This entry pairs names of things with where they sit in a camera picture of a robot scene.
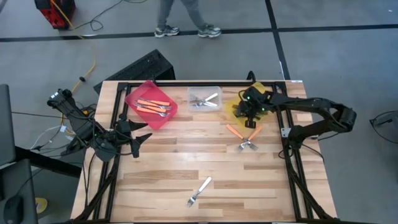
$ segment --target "yellow object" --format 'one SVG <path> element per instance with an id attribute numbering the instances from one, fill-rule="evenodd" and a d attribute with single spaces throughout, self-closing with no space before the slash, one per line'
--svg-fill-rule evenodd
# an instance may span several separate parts
<path id="1" fill-rule="evenodd" d="M 72 29 L 75 29 L 75 27 L 73 26 L 72 22 L 70 22 L 69 18 L 65 15 L 65 13 L 63 13 L 62 9 L 57 5 L 57 3 L 55 3 L 54 0 L 51 0 L 51 1 L 52 1 L 52 3 L 54 4 L 54 6 L 60 11 L 62 17 L 68 22 L 69 26 L 70 26 Z M 77 35 L 77 36 L 78 36 L 80 39 L 85 40 L 84 37 L 82 37 L 82 36 L 80 36 L 80 35 Z M 96 65 L 96 57 L 95 57 L 95 51 L 94 51 L 94 46 L 93 46 L 93 45 L 92 45 L 92 48 L 93 48 L 93 53 L 94 53 L 94 54 L 93 54 L 93 55 L 94 55 L 93 65 L 92 65 L 91 68 L 86 72 L 86 74 L 83 75 L 83 78 L 86 78 L 86 77 L 94 70 L 95 65 Z M 80 83 L 81 83 L 81 81 L 79 80 L 79 81 L 76 83 L 76 85 L 73 87 L 72 93 L 77 89 L 77 87 L 80 85 Z M 61 115 L 61 125 L 63 125 L 63 115 Z M 68 130 L 66 130 L 66 132 L 67 132 L 68 134 L 70 134 L 70 135 L 73 135 L 73 133 L 71 133 L 71 132 L 68 131 Z"/>
<path id="2" fill-rule="evenodd" d="M 271 88 L 266 88 L 260 82 L 256 82 L 252 86 L 254 86 L 261 93 L 264 93 L 266 90 L 267 91 L 272 91 Z M 246 129 L 246 127 L 244 126 L 244 122 L 245 122 L 245 120 L 247 120 L 247 118 L 246 117 L 237 118 L 234 115 L 235 108 L 233 106 L 234 105 L 239 105 L 240 101 L 241 101 L 241 99 L 240 99 L 240 97 L 237 94 L 235 98 L 233 98 L 232 100 L 229 100 L 228 102 L 225 103 L 224 108 L 225 108 L 225 111 L 226 111 L 227 115 L 229 116 L 229 118 L 231 120 L 233 120 L 236 124 L 238 124 L 241 129 Z"/>
<path id="3" fill-rule="evenodd" d="M 43 213 L 49 202 L 45 198 L 35 198 L 37 214 Z"/>

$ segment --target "red machine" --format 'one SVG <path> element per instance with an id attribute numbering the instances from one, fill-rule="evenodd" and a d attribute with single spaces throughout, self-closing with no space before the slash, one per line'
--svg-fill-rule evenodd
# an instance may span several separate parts
<path id="1" fill-rule="evenodd" d="M 55 7 L 54 2 L 70 20 L 76 9 L 75 0 L 35 0 L 36 8 L 42 12 L 54 29 L 68 29 L 69 23 Z"/>

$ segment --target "orange handle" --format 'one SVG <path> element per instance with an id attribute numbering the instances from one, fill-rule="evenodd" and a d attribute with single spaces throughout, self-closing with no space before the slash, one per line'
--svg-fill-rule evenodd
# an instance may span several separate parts
<path id="1" fill-rule="evenodd" d="M 151 103 L 151 102 L 144 101 L 144 100 L 137 100 L 137 103 L 140 103 L 142 105 L 147 105 L 147 106 L 157 106 L 157 104 L 155 104 L 155 103 Z"/>
<path id="2" fill-rule="evenodd" d="M 151 110 L 157 111 L 157 112 L 161 112 L 161 113 L 165 113 L 165 112 L 166 112 L 166 110 L 165 110 L 165 109 L 158 108 L 158 107 L 155 107 L 155 106 L 145 106 L 145 107 L 146 107 L 146 108 L 148 108 L 148 109 L 151 109 Z"/>
<path id="3" fill-rule="evenodd" d="M 141 108 L 141 107 L 137 107 L 137 110 L 138 111 L 141 111 L 141 112 L 146 112 L 146 113 L 155 113 L 155 114 L 157 114 L 157 112 L 156 111 L 153 111 L 153 110 L 150 110 L 150 109 L 147 109 L 147 108 Z"/>
<path id="4" fill-rule="evenodd" d="M 253 134 L 250 135 L 250 137 L 248 138 L 248 140 L 250 141 L 252 138 L 254 138 L 256 136 L 257 133 L 259 133 L 262 130 L 262 127 L 258 127 Z"/>
<path id="5" fill-rule="evenodd" d="M 169 102 L 156 101 L 156 100 L 149 100 L 149 102 L 156 103 L 157 105 L 162 105 L 162 106 L 170 106 Z"/>
<path id="6" fill-rule="evenodd" d="M 232 128 L 231 125 L 227 124 L 226 128 L 228 128 L 232 133 L 234 133 L 237 137 L 243 139 L 243 136 L 241 134 L 238 133 L 237 130 L 235 130 L 234 128 Z"/>

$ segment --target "clear plastic bin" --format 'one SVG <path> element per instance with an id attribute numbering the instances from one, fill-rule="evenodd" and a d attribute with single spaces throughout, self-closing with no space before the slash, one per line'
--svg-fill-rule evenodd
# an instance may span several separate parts
<path id="1" fill-rule="evenodd" d="M 219 111 L 223 107 L 223 92 L 218 86 L 188 87 L 190 111 Z"/>

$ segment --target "gray pants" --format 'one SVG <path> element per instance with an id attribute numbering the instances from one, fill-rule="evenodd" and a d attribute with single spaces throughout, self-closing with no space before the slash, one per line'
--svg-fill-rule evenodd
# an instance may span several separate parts
<path id="1" fill-rule="evenodd" d="M 198 27 L 198 29 L 203 29 L 206 26 L 205 21 L 199 12 L 199 0 L 181 0 L 182 4 L 187 8 L 189 16 L 192 22 Z M 157 27 L 160 29 L 165 29 L 167 18 L 172 9 L 174 0 L 160 0 L 160 9 L 157 18 Z"/>

